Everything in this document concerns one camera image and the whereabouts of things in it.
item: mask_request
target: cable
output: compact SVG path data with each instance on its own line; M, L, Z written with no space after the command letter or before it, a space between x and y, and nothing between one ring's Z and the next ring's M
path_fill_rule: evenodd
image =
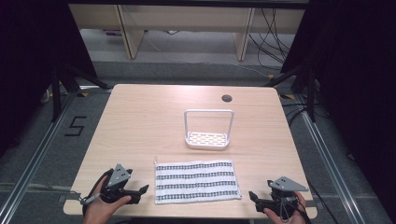
M286 55L285 55L285 52L286 52L286 51L283 50L282 47L281 47L280 45L284 46L286 49L290 49L290 48L287 47L285 44L283 44L283 42L282 42L282 41L279 39L279 37L277 36L277 29L276 29L276 9L273 8L272 11L273 11L273 19L272 19L271 24L270 24L269 21L267 20L266 16L265 16L264 10L263 10L263 8L262 8L262 16L264 17L265 22L267 23L267 26L268 26L267 35L265 36L265 38L262 38L262 40L265 41L265 40L266 40L266 37L269 35L269 33L271 33L271 35L273 36L274 40L275 40L276 43L277 43L277 48L274 47L274 46L272 46L272 45L270 45L270 44L268 44L267 42L265 42L265 43L266 43L268 46L270 46L271 48L273 48L273 49L278 49L278 50L280 51L280 54L282 55L283 59L286 59Z
M327 204L323 201L323 199L321 198L320 194L317 192L317 190L314 188L314 186L311 184L311 182L308 179L306 181L308 182L309 188L311 188L317 194L317 196L320 199L320 201L322 202L323 206L326 208L327 212L329 212L330 216L332 217L332 220L334 221L334 223L338 224L337 219L332 214L332 211L327 206Z

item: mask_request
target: wire basket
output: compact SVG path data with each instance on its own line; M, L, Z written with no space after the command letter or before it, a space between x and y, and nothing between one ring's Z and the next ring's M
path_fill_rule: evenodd
M227 133L190 132L188 114L190 113L230 113L230 123ZM231 109L188 109L184 112L186 129L185 140L187 146L195 149L224 149L230 143L231 127L233 125L233 111Z

